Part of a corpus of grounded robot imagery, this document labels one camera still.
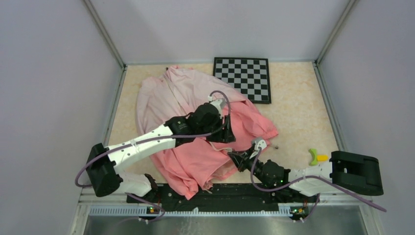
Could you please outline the pink zip-up jacket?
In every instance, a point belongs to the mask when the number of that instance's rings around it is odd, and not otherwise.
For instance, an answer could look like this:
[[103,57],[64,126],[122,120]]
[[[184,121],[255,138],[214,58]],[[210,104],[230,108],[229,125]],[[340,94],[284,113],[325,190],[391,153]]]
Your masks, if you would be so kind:
[[270,141],[278,135],[271,120],[243,94],[229,84],[203,72],[171,66],[160,77],[143,80],[137,97],[136,127],[139,135],[148,133],[172,117],[184,116],[207,102],[208,96],[228,97],[231,128],[236,137],[232,143],[210,143],[197,138],[191,143],[167,149],[151,160],[168,184],[186,199],[199,189],[207,190],[212,180],[225,180],[236,172],[227,150],[247,150],[253,139]]

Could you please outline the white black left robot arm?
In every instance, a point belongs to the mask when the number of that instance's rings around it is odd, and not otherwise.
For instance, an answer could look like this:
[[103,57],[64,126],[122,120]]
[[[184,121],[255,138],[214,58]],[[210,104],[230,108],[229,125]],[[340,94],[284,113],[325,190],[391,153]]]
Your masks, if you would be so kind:
[[216,99],[200,105],[185,116],[172,117],[156,129],[118,145],[94,145],[89,153],[86,172],[88,185],[97,197],[104,197],[124,188],[139,196],[144,202],[152,202],[157,196],[157,185],[149,175],[138,175],[132,188],[127,186],[125,168],[163,150],[205,138],[209,142],[230,143],[236,140],[231,130],[231,115],[223,115],[227,105],[224,99]]

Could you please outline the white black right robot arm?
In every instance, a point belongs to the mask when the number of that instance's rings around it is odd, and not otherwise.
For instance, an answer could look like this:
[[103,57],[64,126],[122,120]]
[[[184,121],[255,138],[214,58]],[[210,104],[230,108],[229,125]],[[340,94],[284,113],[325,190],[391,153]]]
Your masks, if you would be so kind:
[[375,157],[333,151],[327,161],[294,170],[285,169],[271,160],[265,163],[256,160],[253,150],[230,152],[228,156],[238,171],[250,171],[262,188],[287,185],[287,196],[294,202],[318,193],[337,193],[340,188],[365,196],[384,194],[379,161]]

